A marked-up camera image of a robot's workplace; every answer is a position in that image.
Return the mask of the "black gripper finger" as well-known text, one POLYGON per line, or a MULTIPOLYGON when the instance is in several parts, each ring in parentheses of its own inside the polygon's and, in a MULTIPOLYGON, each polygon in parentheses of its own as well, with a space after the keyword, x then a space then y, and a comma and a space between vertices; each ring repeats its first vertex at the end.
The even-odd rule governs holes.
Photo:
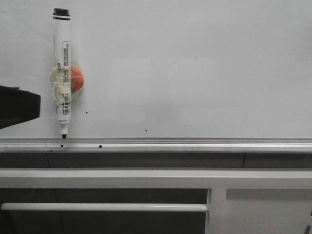
POLYGON ((0 87, 0 127, 6 128, 40 116, 40 95, 18 87, 0 87))

